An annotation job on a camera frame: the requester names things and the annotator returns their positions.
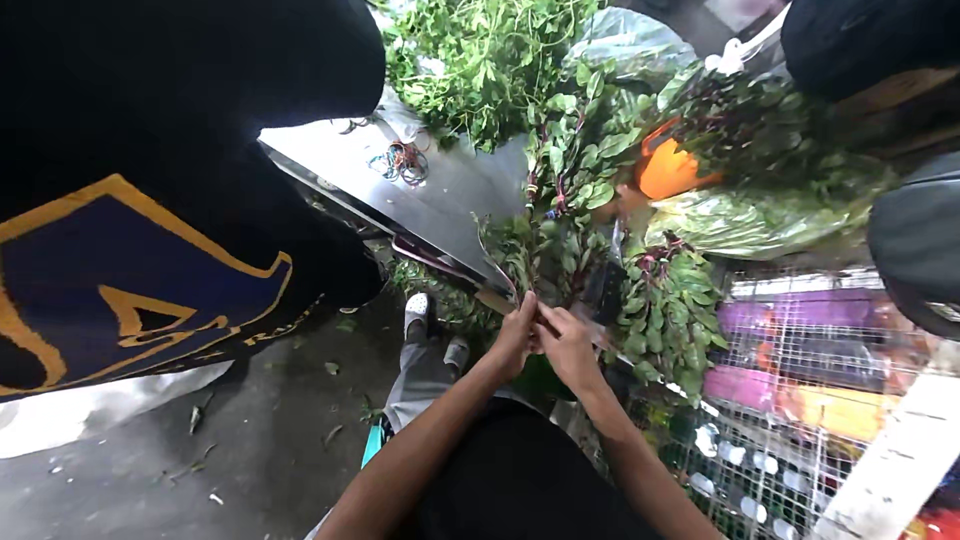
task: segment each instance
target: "wire mesh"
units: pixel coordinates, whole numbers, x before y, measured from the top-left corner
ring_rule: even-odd
[[[727,537],[808,538],[939,338],[870,267],[729,277],[729,350],[710,358],[701,407],[670,418],[660,458]]]

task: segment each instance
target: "plastic bag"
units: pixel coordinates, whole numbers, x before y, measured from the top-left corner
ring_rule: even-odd
[[[660,91],[678,71],[697,60],[693,46],[667,25],[623,8],[606,8],[584,23],[584,35],[570,48],[564,67],[580,58],[616,60],[616,78],[643,81]]]
[[[879,161],[851,157],[848,200],[825,201],[811,191],[748,187],[694,189],[650,203],[657,213],[645,236],[663,243],[673,231],[694,248],[730,258],[770,260],[802,251],[826,237],[866,225],[877,195],[892,188],[897,175]]]

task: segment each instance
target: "colorful rubber bands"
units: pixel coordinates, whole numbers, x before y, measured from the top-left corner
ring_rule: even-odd
[[[420,185],[426,180],[429,167],[426,157],[416,146],[395,140],[387,151],[367,161],[367,166],[393,181],[400,178],[408,185]]]

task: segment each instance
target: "white sneaker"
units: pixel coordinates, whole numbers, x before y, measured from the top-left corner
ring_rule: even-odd
[[[430,297],[425,292],[419,292],[407,300],[407,307],[403,310],[403,339],[407,338],[410,323],[421,321],[426,330],[426,314],[430,309]]]

